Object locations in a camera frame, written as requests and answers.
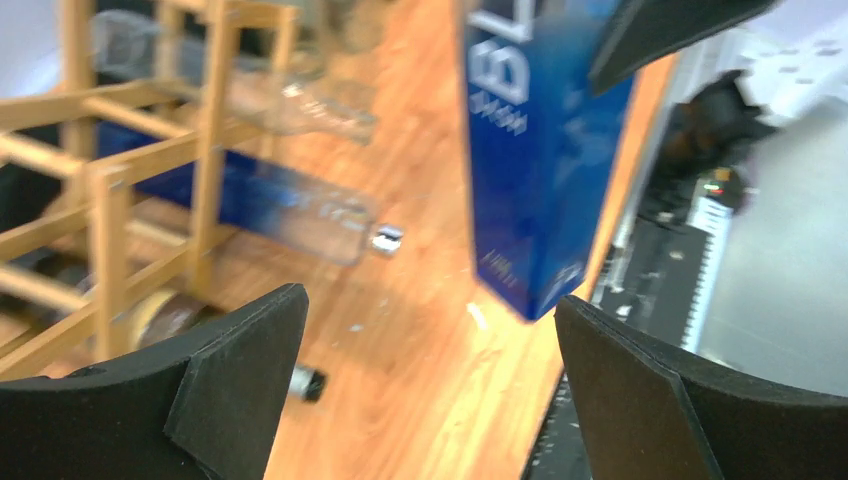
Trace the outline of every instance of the wooden wine rack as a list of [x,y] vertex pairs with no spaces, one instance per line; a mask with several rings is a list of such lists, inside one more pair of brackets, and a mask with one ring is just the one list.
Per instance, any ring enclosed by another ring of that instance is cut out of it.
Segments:
[[[0,150],[8,154],[7,162],[63,181],[57,212],[0,233],[0,291],[72,312],[37,336],[18,342],[11,351],[4,349],[0,380],[37,374],[89,338],[94,339],[96,361],[128,353],[129,342],[113,328],[113,319],[181,274],[186,275],[192,294],[209,298],[210,253],[230,231],[217,224],[224,152],[260,137],[263,155],[268,155],[275,144],[271,133],[225,115],[230,66],[237,54],[240,29],[276,29],[271,78],[282,82],[296,37],[297,9],[247,0],[151,1],[157,4],[156,17],[164,32],[157,45],[155,78],[98,87],[90,58],[93,1],[60,0],[62,90],[0,101],[0,132],[61,123],[61,148],[15,133],[0,133]],[[202,99],[197,128],[172,121],[169,105],[175,98],[154,88],[154,82],[170,82],[170,91],[192,88],[181,83],[176,63],[169,61],[177,58],[186,12],[197,15],[207,27],[205,84],[194,92]],[[154,105],[153,113],[140,110]],[[165,140],[94,159],[94,118]],[[196,167],[188,235],[132,218],[134,184],[192,161]],[[129,275],[129,233],[164,243],[168,253]],[[68,235],[89,253],[96,279],[90,295],[8,264]]]

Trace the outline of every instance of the blue box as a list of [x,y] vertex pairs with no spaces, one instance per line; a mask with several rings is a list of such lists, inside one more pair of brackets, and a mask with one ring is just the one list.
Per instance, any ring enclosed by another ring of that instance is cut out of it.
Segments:
[[587,80],[617,3],[462,9],[477,274],[528,320],[585,278],[633,84]]

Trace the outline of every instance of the glass bottle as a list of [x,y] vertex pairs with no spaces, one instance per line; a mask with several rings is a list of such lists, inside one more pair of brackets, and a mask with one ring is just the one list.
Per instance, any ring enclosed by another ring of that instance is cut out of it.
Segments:
[[[98,126],[100,156],[157,141],[149,135],[103,122]],[[368,250],[392,256],[403,230],[377,224],[376,202],[294,169],[264,164],[227,151],[218,221],[270,238],[340,265],[358,263]],[[191,208],[194,163],[136,184],[136,190]]]
[[[95,70],[125,81],[149,79],[155,73],[156,39],[162,34],[152,19],[124,10],[100,12],[91,20]],[[195,87],[203,85],[204,42],[185,35],[177,49],[178,76]],[[289,76],[281,91],[272,91],[268,62],[238,55],[230,75],[227,104],[230,111],[279,135],[325,132],[359,144],[368,144],[377,119],[374,115],[342,105],[317,94],[309,85]],[[156,84],[167,93],[196,102],[197,93]]]

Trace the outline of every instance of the wooden table surface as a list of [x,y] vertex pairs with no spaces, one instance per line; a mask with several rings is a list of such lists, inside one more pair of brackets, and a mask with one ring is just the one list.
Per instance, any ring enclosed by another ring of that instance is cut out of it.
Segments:
[[[522,323],[474,278],[453,0],[398,0],[393,10],[370,72],[381,118],[373,144],[315,134],[286,148],[287,163],[373,195],[381,220],[406,230],[398,255],[341,268],[244,233],[223,247],[224,306],[306,285],[300,362],[330,374],[318,404],[287,402],[268,479],[517,479],[562,368],[550,315]],[[593,273],[671,63],[641,74]]]

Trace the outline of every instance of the silver bottle cap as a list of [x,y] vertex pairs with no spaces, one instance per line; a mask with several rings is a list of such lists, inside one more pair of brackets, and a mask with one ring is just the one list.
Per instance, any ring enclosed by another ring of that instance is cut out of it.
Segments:
[[371,248],[383,255],[393,256],[403,240],[403,229],[394,225],[382,224],[371,237]]

